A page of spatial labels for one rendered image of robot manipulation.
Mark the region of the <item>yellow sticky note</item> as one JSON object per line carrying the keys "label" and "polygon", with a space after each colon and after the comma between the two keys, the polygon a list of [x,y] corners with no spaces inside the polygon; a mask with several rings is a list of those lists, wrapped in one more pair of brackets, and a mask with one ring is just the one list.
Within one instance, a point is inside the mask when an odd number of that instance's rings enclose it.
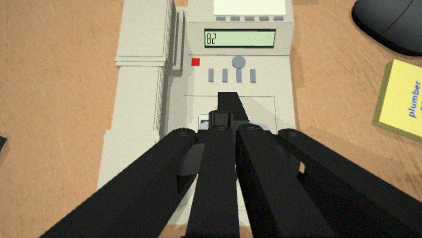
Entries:
{"label": "yellow sticky note", "polygon": [[386,64],[372,124],[422,142],[422,68]]}

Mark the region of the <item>grey computer mouse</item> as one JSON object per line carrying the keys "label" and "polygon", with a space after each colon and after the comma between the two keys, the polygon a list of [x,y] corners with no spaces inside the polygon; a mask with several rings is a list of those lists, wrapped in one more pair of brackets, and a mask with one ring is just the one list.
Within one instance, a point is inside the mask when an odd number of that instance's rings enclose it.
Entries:
{"label": "grey computer mouse", "polygon": [[422,0],[357,0],[354,23],[390,50],[422,56]]}

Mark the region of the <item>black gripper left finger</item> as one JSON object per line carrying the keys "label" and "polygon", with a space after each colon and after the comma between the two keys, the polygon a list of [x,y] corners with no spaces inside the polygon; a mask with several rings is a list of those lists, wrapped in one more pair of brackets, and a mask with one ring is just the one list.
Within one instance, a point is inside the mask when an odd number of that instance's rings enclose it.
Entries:
{"label": "black gripper left finger", "polygon": [[197,133],[171,131],[38,238],[158,238],[196,174],[180,238],[240,238],[233,138],[228,93],[218,92]]}

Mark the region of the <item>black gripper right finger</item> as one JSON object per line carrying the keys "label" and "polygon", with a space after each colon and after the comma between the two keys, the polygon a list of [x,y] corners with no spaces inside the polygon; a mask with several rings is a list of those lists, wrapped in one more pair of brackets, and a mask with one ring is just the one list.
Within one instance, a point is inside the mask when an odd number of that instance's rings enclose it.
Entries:
{"label": "black gripper right finger", "polygon": [[227,93],[253,238],[422,238],[422,202],[303,132],[249,122]]}

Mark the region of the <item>beige desk phone body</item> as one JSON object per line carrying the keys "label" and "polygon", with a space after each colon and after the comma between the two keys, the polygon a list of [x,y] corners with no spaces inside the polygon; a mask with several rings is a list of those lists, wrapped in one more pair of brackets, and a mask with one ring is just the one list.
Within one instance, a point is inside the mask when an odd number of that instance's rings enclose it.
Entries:
{"label": "beige desk phone body", "polygon": [[168,77],[165,136],[198,132],[237,92],[249,122],[296,130],[290,70],[292,0],[188,0],[179,19],[176,66]]}

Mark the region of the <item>beige telephone handset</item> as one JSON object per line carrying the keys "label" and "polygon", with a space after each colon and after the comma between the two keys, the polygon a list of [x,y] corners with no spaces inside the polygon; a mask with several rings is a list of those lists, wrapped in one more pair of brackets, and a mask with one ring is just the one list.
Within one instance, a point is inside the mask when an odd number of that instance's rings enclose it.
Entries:
{"label": "beige telephone handset", "polygon": [[97,190],[165,137],[168,77],[176,66],[174,0],[124,0],[111,130],[106,130]]}

